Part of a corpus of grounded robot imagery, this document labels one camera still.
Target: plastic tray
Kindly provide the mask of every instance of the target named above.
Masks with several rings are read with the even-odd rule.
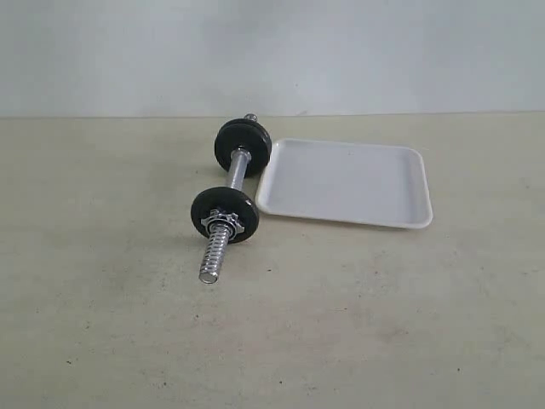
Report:
[[[256,203],[272,215],[393,228],[433,218],[422,156],[408,147],[278,141]]]

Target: dumbbell bar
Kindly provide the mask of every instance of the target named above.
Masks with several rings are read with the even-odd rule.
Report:
[[[251,113],[227,122],[215,138],[215,157],[228,171],[226,186],[201,192],[191,208],[193,225],[209,238],[198,275],[205,284],[218,280],[227,244],[244,241],[257,230],[259,212],[241,189],[245,177],[265,169],[271,150],[271,137]]]

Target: white wall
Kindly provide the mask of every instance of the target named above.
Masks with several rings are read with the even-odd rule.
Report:
[[[0,0],[0,116],[545,109],[543,0]]]

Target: rectangular tray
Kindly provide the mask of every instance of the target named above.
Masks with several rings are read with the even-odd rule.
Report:
[[[272,215],[392,228],[433,218],[422,156],[408,147],[278,141],[256,203]]]

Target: table surface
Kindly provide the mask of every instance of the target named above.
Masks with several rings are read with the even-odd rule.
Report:
[[[224,121],[0,120],[6,407],[545,400],[545,113],[262,119],[275,140],[417,149],[435,218],[263,215],[207,286],[189,209],[224,181]]]

